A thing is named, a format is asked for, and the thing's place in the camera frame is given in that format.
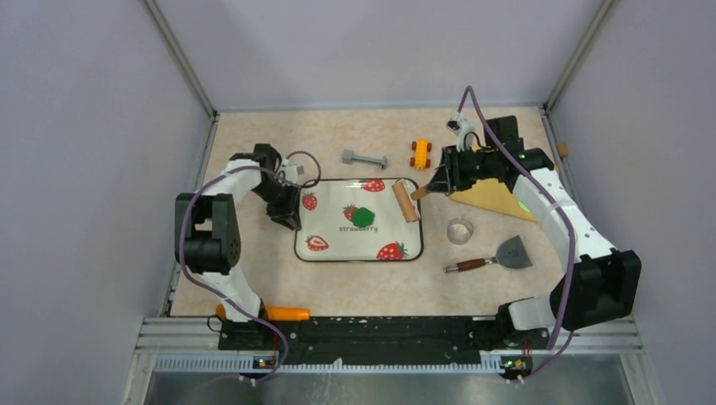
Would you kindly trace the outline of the wooden rolling pin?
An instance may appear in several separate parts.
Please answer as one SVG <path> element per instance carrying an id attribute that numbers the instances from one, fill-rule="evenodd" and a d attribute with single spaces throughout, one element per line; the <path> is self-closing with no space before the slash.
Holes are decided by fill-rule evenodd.
<path id="1" fill-rule="evenodd" d="M 420 220 L 418 202 L 428 194 L 426 187 L 415 187 L 409 179 L 398 179 L 393 183 L 392 190 L 405 221 L 414 223 Z"/>

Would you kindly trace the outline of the white strawberry tray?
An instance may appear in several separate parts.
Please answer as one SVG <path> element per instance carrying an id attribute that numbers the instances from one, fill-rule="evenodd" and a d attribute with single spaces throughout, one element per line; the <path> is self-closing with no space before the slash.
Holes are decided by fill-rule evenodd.
<path id="1" fill-rule="evenodd" d="M 408 262 L 424 251 L 419 219 L 405 219 L 393 185 L 408 178 L 329 179 L 299 199 L 294 251 L 304 262 Z"/>

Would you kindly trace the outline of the green dough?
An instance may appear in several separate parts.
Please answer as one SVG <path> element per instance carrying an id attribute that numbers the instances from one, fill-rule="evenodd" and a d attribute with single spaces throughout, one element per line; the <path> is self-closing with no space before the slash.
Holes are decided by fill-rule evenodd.
<path id="1" fill-rule="evenodd" d="M 359 228 L 372 225 L 374 220 L 375 214 L 368 208 L 357 208 L 351 215 L 351 223 Z"/>

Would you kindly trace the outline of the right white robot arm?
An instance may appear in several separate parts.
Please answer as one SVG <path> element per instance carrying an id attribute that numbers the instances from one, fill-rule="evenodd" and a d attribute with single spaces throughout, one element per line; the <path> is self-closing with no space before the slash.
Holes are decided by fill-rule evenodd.
<path id="1" fill-rule="evenodd" d="M 516 348 L 532 330 L 574 332 L 631 315 L 642 270 L 638 255 L 615 247 L 589 222 L 542 149 L 526 149 L 518 138 L 502 141 L 493 131 L 497 123 L 485 122 L 485 145 L 472 149 L 468 138 L 475 127 L 454 113 L 447 128 L 458 140 L 442 148 L 433 177 L 421 188 L 449 196 L 495 179 L 531 212 L 559 256 L 563 276 L 549 294 L 499 306 L 497 341 Z"/>

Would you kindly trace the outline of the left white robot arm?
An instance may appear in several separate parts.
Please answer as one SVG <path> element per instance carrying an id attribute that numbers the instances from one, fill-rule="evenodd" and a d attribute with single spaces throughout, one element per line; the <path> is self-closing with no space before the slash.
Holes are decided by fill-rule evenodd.
<path id="1" fill-rule="evenodd" d="M 265 346 L 271 327 L 241 269 L 236 205 L 253 193 L 274 223 L 300 230 L 298 172 L 277 149 L 258 143 L 251 153 L 234 154 L 218 177 L 175 200 L 176 261 L 190 283 L 220 299 L 226 320 L 241 322 L 238 336 L 249 348 Z"/>

